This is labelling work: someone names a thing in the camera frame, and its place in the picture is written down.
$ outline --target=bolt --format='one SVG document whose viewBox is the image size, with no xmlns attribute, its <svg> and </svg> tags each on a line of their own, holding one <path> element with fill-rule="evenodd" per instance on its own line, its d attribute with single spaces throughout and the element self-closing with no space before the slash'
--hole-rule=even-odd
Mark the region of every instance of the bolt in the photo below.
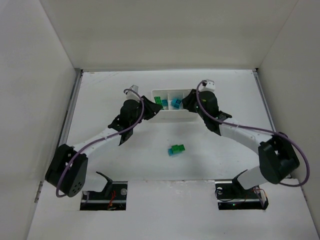
<svg viewBox="0 0 320 240">
<path fill-rule="evenodd" d="M 216 194 L 221 195 L 223 193 L 222 190 L 223 190 L 222 187 L 220 187 L 220 186 L 217 187 L 216 188 Z"/>
<path fill-rule="evenodd" d="M 125 189 L 125 188 L 122 188 L 121 191 L 120 191 L 120 193 L 121 193 L 122 196 L 127 195 L 127 192 L 128 192 L 128 191 L 127 191 L 127 189 Z"/>
</svg>

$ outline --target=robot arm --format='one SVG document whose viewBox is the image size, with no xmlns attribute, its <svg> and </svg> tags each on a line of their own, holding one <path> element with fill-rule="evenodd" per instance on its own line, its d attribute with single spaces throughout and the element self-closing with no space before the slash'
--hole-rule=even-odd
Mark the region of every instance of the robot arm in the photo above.
<svg viewBox="0 0 320 240">
<path fill-rule="evenodd" d="M 215 85 L 212 81 L 204 85 L 199 93 L 202 107 L 220 122 L 235 124 L 235 126 L 221 124 L 204 114 L 199 107 L 195 89 L 182 100 L 182 104 L 184 109 L 198 113 L 210 131 L 235 140 L 258 154 L 259 166 L 240 173 L 232 180 L 236 189 L 249 190 L 266 182 L 278 184 L 299 167 L 298 157 L 288 141 L 276 135 L 237 127 L 240 125 L 237 120 L 219 110 L 214 90 Z"/>
<path fill-rule="evenodd" d="M 142 96 L 141 99 L 144 105 L 142 120 L 153 118 L 162 108 L 161 105 L 151 102 L 145 96 Z M 91 190 L 101 192 L 107 187 L 106 182 L 110 182 L 110 179 L 99 172 L 97 172 L 98 175 L 96 176 L 99 177 L 98 180 L 94 176 L 89 176 L 86 179 L 88 158 L 93 155 L 101 156 L 102 151 L 105 152 L 107 149 L 114 148 L 126 142 L 132 136 L 133 128 L 111 138 L 107 138 L 107 136 L 119 133 L 136 124 L 141 116 L 142 109 L 142 102 L 135 99 L 128 99 L 123 103 L 120 114 L 101 133 L 74 146 L 68 146 L 66 144 L 59 146 L 45 174 L 45 180 L 57 187 L 67 165 L 72 158 L 78 154 L 64 175 L 59 190 L 70 198 L 80 191 Z M 78 153 L 83 147 L 95 141 L 95 144 L 87 147 L 81 151 L 80 154 Z"/>
</svg>

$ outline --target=cable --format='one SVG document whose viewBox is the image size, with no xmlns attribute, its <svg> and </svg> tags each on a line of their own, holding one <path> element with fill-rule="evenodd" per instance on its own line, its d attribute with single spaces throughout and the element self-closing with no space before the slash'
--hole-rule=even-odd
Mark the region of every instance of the cable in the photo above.
<svg viewBox="0 0 320 240">
<path fill-rule="evenodd" d="M 247 201 L 247 198 L 248 198 L 248 195 L 245 195 L 245 199 L 244 199 L 244 201 L 239 202 L 239 203 L 235 203 L 235 204 L 234 204 L 234 206 L 237 206 L 237 205 L 243 204 L 245 201 Z"/>
<path fill-rule="evenodd" d="M 201 84 L 203 83 L 207 83 L 207 82 L 214 82 L 214 81 L 211 81 L 211 80 L 202 80 L 198 86 L 196 87 L 196 91 L 195 91 L 195 95 L 196 95 L 196 100 L 199 104 L 199 107 L 200 109 L 203 111 L 203 113 L 205 115 L 207 115 L 210 119 L 216 121 L 217 123 L 219 124 L 225 124 L 225 125 L 229 125 L 229 126 L 232 126 L 232 127 L 236 127 L 236 128 L 240 128 L 240 129 L 248 129 L 248 130 L 255 130 L 255 131 L 261 131 L 261 132 L 265 132 L 265 133 L 269 133 L 269 134 L 272 134 L 272 135 L 276 135 L 280 138 L 283 138 L 284 140 L 288 141 L 291 145 L 293 145 L 297 150 L 298 152 L 301 154 L 303 160 L 304 160 L 304 163 L 305 163 L 305 167 L 306 167 L 306 175 L 305 175 L 305 178 L 304 180 L 299 183 L 299 184 L 286 184 L 286 183 L 282 183 L 282 182 L 279 182 L 280 185 L 283 185 L 283 186 L 287 186 L 287 187 L 301 187 L 303 186 L 304 184 L 306 184 L 309 180 L 309 177 L 310 177 L 310 165 L 309 165 L 309 162 L 308 162 L 308 159 L 305 155 L 305 153 L 302 151 L 302 149 L 293 141 L 291 140 L 290 138 L 288 138 L 287 136 L 285 136 L 284 134 L 281 134 L 279 132 L 276 132 L 276 131 L 271 131 L 271 130 L 268 130 L 268 129 L 264 129 L 264 128 L 259 128 L 259 127 L 253 127 L 253 126 L 245 126 L 245 125 L 237 125 L 237 124 L 234 124 L 234 123 L 230 123 L 230 122 L 224 122 L 224 121 L 221 121 L 219 119 L 216 119 L 214 118 L 213 116 L 211 116 L 205 109 L 204 107 L 202 106 L 202 103 L 200 102 L 200 98 L 199 98 L 199 87 Z"/>
<path fill-rule="evenodd" d="M 266 198 L 268 197 L 267 194 L 266 194 L 266 191 L 265 191 L 264 189 L 262 189 L 262 188 L 256 188 L 255 190 L 262 191 L 262 192 L 264 193 L 265 197 L 266 197 Z"/>
<path fill-rule="evenodd" d="M 116 191 L 113 190 L 113 192 L 111 193 L 111 199 L 110 199 L 108 207 L 106 209 L 108 209 L 112 205 L 112 201 L 115 199 L 115 197 L 116 197 Z"/>
<path fill-rule="evenodd" d="M 254 187 L 252 189 L 252 191 L 255 193 L 255 195 L 258 197 L 259 201 L 260 201 L 260 204 L 261 204 L 261 207 L 264 208 L 264 201 L 262 200 L 262 197 L 260 197 L 259 195 L 259 192 L 258 192 L 258 188 L 257 187 Z"/>
<path fill-rule="evenodd" d="M 222 200 L 222 199 L 218 198 L 218 193 L 217 193 L 217 191 L 218 191 L 218 189 L 216 189 L 216 190 L 214 191 L 214 195 L 215 195 L 215 197 L 216 197 L 217 200 L 219 200 L 219 201 L 221 201 L 221 202 L 224 202 L 224 203 L 230 202 L 230 201 L 234 200 L 234 198 L 229 199 L 229 200 Z"/>
<path fill-rule="evenodd" d="M 56 195 L 58 198 L 62 198 L 62 197 L 65 197 L 65 196 L 66 196 L 66 194 L 61 194 L 61 195 L 60 195 L 60 194 L 59 194 L 59 189 L 60 189 L 60 187 L 61 187 L 62 181 L 64 180 L 64 178 L 65 178 L 65 176 L 66 176 L 66 174 L 67 174 L 68 169 L 70 168 L 70 166 L 71 166 L 71 164 L 74 162 L 74 160 L 79 156 L 79 154 L 81 154 L 85 149 L 87 149 L 88 147 L 90 147 L 90 146 L 93 145 L 93 144 L 99 143 L 99 142 L 101 142 L 101 141 L 103 141 L 103 140 L 110 139 L 110 138 L 112 138 L 112 137 L 114 137 L 114 136 L 123 134 L 123 133 L 125 133 L 125 132 L 133 129 L 133 128 L 134 128 L 135 126 L 137 126 L 138 123 L 141 121 L 142 117 L 144 116 L 144 112 L 145 112 L 144 100 L 142 99 L 142 97 L 141 97 L 136 91 L 134 91 L 134 90 L 132 90 L 132 89 L 129 89 L 129 88 L 126 88 L 125 90 L 123 90 L 124 93 L 126 93 L 127 91 L 133 92 L 133 93 L 139 98 L 139 100 L 140 100 L 140 102 L 141 102 L 141 104 L 142 104 L 142 111 L 141 111 L 141 114 L 140 114 L 138 120 L 137 120 L 132 126 L 126 128 L 126 129 L 124 129 L 124 130 L 122 130 L 122 131 L 119 131 L 119 132 L 110 134 L 110 135 L 108 135 L 107 137 L 101 137 L 101 138 L 99 138 L 99 139 L 96 139 L 96 140 L 94 140 L 94 141 L 92 141 L 92 142 L 89 142 L 87 145 L 85 145 L 83 148 L 81 148 L 81 149 L 71 158 L 71 160 L 69 161 L 68 165 L 64 168 L 64 170 L 63 170 L 63 172 L 62 172 L 62 174 L 61 174 L 61 176 L 60 176 L 60 178 L 59 178 L 59 181 L 58 181 L 58 184 L 57 184 L 56 190 L 55 190 L 55 195 Z"/>
</svg>

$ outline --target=white wall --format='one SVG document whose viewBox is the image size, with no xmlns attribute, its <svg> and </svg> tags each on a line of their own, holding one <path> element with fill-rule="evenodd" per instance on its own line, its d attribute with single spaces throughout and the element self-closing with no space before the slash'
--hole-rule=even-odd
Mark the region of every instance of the white wall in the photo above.
<svg viewBox="0 0 320 240">
<path fill-rule="evenodd" d="M 38 0 L 0 3 L 0 235 L 21 240 L 75 71 Z"/>
<path fill-rule="evenodd" d="M 278 131 L 305 151 L 311 168 L 303 187 L 320 231 L 320 1 L 299 0 L 259 68 L 262 88 Z M 296 172 L 302 180 L 305 167 Z"/>
<path fill-rule="evenodd" d="M 260 66 L 297 0 L 41 0 L 77 68 Z"/>
</svg>

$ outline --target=rectangular opening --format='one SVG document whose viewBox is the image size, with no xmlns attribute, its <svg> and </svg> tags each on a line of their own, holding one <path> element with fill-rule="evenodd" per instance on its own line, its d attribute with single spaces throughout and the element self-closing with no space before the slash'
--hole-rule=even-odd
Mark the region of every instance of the rectangular opening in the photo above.
<svg viewBox="0 0 320 240">
<path fill-rule="evenodd" d="M 127 181 L 114 181 L 109 192 L 83 191 L 80 211 L 125 211 L 127 208 Z"/>
<path fill-rule="evenodd" d="M 265 210 L 269 205 L 265 191 L 259 186 L 244 190 L 232 181 L 216 181 L 214 194 L 219 210 Z"/>
</svg>

